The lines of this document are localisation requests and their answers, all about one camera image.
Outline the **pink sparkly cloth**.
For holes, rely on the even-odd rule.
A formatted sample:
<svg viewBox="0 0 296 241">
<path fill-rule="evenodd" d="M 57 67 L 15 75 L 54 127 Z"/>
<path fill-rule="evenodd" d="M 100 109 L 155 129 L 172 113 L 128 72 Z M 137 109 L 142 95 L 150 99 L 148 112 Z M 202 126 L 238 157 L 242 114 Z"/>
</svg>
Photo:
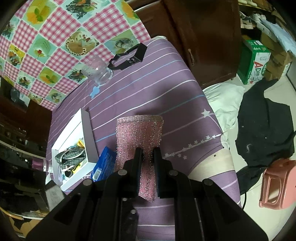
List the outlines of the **pink sparkly cloth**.
<svg viewBox="0 0 296 241">
<path fill-rule="evenodd" d="M 154 202 L 156 178 L 152 164 L 152 151 L 161 142 L 164 120 L 160 115 L 134 115 L 118 118 L 116 123 L 117 155 L 114 169 L 123 168 L 125 161 L 134 157 L 135 149 L 144 151 L 138 195 Z"/>
</svg>

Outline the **yellow tissue packet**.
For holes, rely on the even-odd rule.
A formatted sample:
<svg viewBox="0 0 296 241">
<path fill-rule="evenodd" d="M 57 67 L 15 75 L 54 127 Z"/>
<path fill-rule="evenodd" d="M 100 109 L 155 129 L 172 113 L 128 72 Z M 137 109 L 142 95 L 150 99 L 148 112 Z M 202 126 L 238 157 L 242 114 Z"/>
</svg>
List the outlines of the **yellow tissue packet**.
<svg viewBox="0 0 296 241">
<path fill-rule="evenodd" d="M 76 173 L 85 163 L 86 152 L 84 140 L 79 139 L 76 146 L 71 148 L 71 154 L 69 156 L 69 170 L 73 171 L 73 174 Z"/>
</svg>

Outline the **panda plush toy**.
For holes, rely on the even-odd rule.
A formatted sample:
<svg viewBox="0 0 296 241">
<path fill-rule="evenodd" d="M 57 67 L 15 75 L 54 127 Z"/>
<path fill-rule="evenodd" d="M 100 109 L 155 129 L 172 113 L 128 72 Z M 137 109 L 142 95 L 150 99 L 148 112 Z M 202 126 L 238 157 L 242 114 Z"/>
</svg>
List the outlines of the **panda plush toy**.
<svg viewBox="0 0 296 241">
<path fill-rule="evenodd" d="M 72 176 L 73 176 L 73 171 L 67 170 L 67 171 L 62 171 L 62 182 L 67 182 Z"/>
</svg>

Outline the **grey plaid fabric pouch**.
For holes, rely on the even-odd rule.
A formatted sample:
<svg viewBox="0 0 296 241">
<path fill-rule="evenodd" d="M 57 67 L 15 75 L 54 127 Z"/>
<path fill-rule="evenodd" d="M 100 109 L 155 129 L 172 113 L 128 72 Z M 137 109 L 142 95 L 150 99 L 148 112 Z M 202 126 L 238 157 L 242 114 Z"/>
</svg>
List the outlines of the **grey plaid fabric pouch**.
<svg viewBox="0 0 296 241">
<path fill-rule="evenodd" d="M 79 163 L 86 159 L 86 152 L 84 148 L 74 147 L 69 148 L 55 156 L 56 162 L 62 169 L 70 166 L 77 166 Z"/>
</svg>

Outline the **white shallow cardboard box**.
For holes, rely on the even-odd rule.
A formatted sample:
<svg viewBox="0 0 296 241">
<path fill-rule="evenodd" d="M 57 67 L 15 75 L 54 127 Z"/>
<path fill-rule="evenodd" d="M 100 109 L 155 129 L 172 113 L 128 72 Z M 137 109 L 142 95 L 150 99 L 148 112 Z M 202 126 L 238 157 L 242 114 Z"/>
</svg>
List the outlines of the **white shallow cardboard box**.
<svg viewBox="0 0 296 241">
<path fill-rule="evenodd" d="M 53 144 L 51 155 L 53 180 L 66 194 L 90 177 L 99 157 L 87 111 L 75 113 Z"/>
</svg>

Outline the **purple pump lotion bottle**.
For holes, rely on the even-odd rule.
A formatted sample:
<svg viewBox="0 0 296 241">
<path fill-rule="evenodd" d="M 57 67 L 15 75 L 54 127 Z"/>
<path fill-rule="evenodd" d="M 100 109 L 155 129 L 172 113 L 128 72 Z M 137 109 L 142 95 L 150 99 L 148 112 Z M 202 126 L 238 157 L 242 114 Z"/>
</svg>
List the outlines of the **purple pump lotion bottle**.
<svg viewBox="0 0 296 241">
<path fill-rule="evenodd" d="M 48 173 L 53 172 L 52 163 L 50 161 L 36 158 L 36 157 L 32 158 L 32 168 L 39 171 L 48 172 Z"/>
</svg>

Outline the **white pillow on floor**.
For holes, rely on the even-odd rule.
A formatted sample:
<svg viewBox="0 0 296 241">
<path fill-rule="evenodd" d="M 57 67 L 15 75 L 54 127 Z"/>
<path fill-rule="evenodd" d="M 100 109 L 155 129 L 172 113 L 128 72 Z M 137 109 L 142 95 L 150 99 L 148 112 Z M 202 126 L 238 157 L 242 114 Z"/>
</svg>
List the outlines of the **white pillow on floor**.
<svg viewBox="0 0 296 241">
<path fill-rule="evenodd" d="M 232 83 L 219 83 L 203 90 L 222 131 L 234 128 L 245 88 Z"/>
</svg>

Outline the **clear drinking glass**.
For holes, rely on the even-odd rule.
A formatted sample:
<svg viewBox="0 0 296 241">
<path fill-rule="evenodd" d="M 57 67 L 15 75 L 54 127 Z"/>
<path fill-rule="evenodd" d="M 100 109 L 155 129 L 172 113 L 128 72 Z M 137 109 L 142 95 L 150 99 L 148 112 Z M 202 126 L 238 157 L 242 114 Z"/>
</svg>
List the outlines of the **clear drinking glass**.
<svg viewBox="0 0 296 241">
<path fill-rule="evenodd" d="M 91 57 L 81 72 L 98 85 L 107 84 L 113 75 L 112 70 L 108 68 L 108 65 L 98 55 Z"/>
</svg>

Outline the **black clothing on floor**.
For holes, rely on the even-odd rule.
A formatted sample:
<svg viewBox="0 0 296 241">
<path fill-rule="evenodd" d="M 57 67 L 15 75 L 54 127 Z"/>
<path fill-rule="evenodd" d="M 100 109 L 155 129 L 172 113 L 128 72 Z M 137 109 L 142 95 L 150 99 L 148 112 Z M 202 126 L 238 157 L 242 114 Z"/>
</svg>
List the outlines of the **black clothing on floor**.
<svg viewBox="0 0 296 241">
<path fill-rule="evenodd" d="M 235 141 L 238 154 L 247 163 L 236 173 L 240 194 L 253 187 L 274 161 L 287 159 L 295 152 L 290 107 L 264 96 L 277 81 L 263 78 L 243 95 Z"/>
</svg>

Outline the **pink plastic stool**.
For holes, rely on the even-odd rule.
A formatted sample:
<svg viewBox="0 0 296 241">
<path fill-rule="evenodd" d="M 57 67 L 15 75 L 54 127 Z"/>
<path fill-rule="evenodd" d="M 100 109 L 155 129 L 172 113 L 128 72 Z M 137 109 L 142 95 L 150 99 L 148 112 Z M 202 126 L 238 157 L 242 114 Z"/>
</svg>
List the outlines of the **pink plastic stool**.
<svg viewBox="0 0 296 241">
<path fill-rule="evenodd" d="M 295 160 L 279 159 L 263 173 L 259 206 L 286 209 L 295 203 Z"/>
</svg>

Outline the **black plastic clip tool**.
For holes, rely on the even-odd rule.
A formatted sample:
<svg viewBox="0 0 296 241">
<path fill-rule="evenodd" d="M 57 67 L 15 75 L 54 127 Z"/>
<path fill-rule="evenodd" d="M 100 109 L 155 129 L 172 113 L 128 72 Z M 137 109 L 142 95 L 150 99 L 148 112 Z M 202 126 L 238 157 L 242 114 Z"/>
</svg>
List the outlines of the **black plastic clip tool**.
<svg viewBox="0 0 296 241">
<path fill-rule="evenodd" d="M 113 58 L 109 60 L 108 68 L 110 70 L 125 70 L 130 66 L 133 66 L 137 63 L 140 63 L 144 60 L 145 53 L 147 51 L 147 46 L 143 43 L 139 43 L 132 48 L 128 49 L 124 53 L 115 54 Z M 125 61 L 121 62 L 120 64 L 116 64 L 116 62 L 125 56 L 129 58 Z"/>
</svg>

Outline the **green white cardboard carton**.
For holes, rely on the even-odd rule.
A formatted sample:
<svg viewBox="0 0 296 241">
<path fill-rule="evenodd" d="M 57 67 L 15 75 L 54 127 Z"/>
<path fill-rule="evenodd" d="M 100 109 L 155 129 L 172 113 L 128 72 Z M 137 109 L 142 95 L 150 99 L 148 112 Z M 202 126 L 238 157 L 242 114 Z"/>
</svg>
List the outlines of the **green white cardboard carton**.
<svg viewBox="0 0 296 241">
<path fill-rule="evenodd" d="M 245 40 L 241 47 L 238 76 L 244 85 L 262 80 L 271 52 L 258 40 Z"/>
</svg>

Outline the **dark wooden cabinet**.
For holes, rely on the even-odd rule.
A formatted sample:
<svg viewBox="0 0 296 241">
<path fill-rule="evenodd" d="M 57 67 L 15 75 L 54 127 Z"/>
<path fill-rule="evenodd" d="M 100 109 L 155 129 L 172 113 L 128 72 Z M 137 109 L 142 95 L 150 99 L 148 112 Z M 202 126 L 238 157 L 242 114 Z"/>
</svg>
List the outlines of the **dark wooden cabinet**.
<svg viewBox="0 0 296 241">
<path fill-rule="evenodd" d="M 165 36 L 202 88 L 236 77 L 238 1 L 128 1 L 151 37 Z"/>
</svg>

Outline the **pink checkered patchwork cover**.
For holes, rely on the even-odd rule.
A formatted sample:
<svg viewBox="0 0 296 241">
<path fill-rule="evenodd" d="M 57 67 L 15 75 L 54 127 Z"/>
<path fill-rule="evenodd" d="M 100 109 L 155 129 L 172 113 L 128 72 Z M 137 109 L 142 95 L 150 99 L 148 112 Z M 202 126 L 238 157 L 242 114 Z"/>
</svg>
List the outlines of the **pink checkered patchwork cover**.
<svg viewBox="0 0 296 241">
<path fill-rule="evenodd" d="M 126 1 L 1 1 L 1 77 L 53 110 L 93 56 L 108 61 L 149 38 Z"/>
</svg>

